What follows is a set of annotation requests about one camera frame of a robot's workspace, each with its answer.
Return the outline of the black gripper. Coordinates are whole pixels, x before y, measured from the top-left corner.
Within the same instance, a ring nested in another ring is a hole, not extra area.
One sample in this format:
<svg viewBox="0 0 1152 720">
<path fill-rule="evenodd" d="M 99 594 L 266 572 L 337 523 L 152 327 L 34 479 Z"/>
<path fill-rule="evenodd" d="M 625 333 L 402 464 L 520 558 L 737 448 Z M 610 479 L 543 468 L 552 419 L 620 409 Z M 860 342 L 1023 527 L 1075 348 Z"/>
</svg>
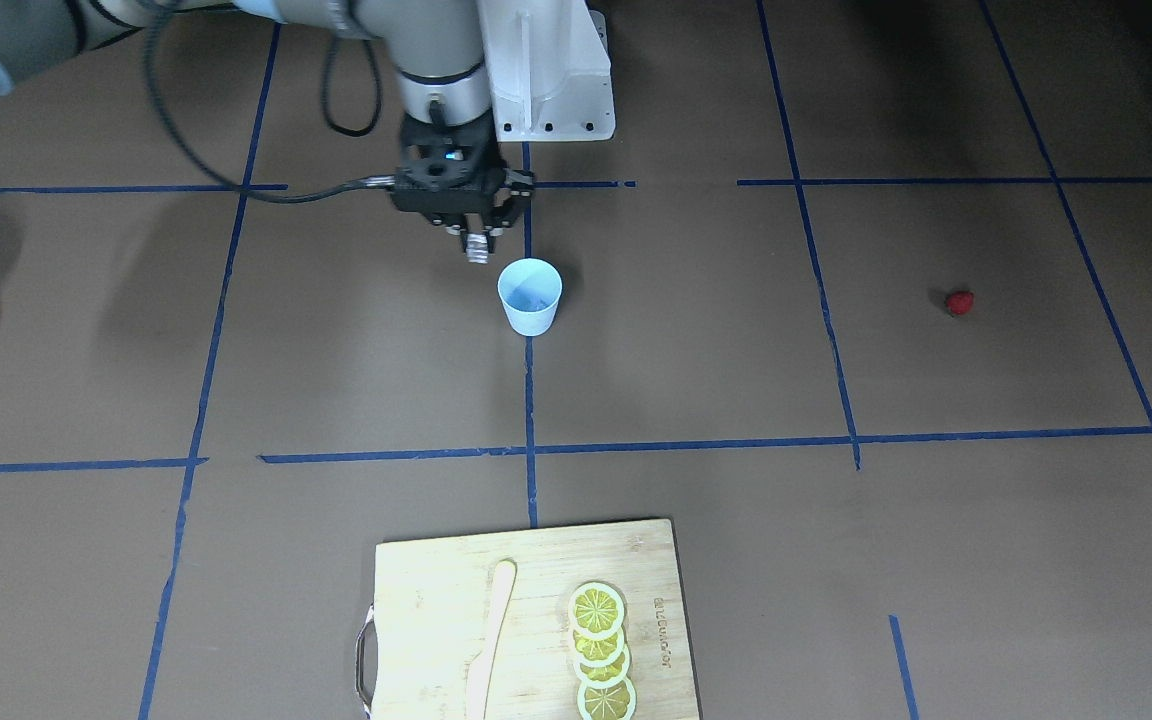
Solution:
<svg viewBox="0 0 1152 720">
<path fill-rule="evenodd" d="M 462 241 L 476 233 L 468 217 L 479 218 L 494 243 L 535 199 L 535 173 L 513 169 L 500 154 L 493 111 L 460 126 L 403 118 L 399 145 L 404 156 L 391 200 Z"/>
</svg>

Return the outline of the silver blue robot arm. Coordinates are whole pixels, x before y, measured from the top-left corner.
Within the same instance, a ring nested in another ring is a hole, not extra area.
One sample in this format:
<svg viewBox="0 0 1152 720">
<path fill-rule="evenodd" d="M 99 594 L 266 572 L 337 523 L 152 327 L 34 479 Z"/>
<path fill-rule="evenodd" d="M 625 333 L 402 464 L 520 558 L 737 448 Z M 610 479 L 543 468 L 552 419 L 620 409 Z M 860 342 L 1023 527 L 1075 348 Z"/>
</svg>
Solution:
<svg viewBox="0 0 1152 720">
<path fill-rule="evenodd" d="M 384 86 L 372 45 L 384 41 L 397 74 L 404 118 L 399 145 L 406 159 L 388 176 L 348 179 L 310 194 L 271 194 L 223 176 L 180 131 L 157 76 L 157 58 L 172 23 L 202 18 L 204 32 L 187 50 L 200 58 L 228 54 L 232 40 L 268 26 L 311 26 L 328 32 L 319 109 L 334 132 L 365 129 L 334 122 L 332 74 L 342 41 L 364 46 L 372 88 Z M 473 1 L 0 1 L 0 97 L 20 82 L 73 58 L 141 37 L 141 73 L 147 104 L 166 136 L 194 167 L 243 200 L 297 205 L 365 190 L 381 190 L 399 211 L 424 217 L 453 234 L 480 263 L 497 240 L 530 218 L 535 177 L 500 156 L 488 90 L 488 68 Z"/>
</svg>

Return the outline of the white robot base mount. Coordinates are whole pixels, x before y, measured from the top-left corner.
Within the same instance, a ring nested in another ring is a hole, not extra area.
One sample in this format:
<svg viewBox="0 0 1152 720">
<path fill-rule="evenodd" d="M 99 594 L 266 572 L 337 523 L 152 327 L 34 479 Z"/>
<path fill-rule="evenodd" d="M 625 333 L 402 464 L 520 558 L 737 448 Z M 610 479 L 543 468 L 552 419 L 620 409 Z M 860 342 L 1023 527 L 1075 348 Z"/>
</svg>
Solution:
<svg viewBox="0 0 1152 720">
<path fill-rule="evenodd" d="M 477 3 L 502 143 L 611 141 L 608 23 L 586 1 Z"/>
</svg>

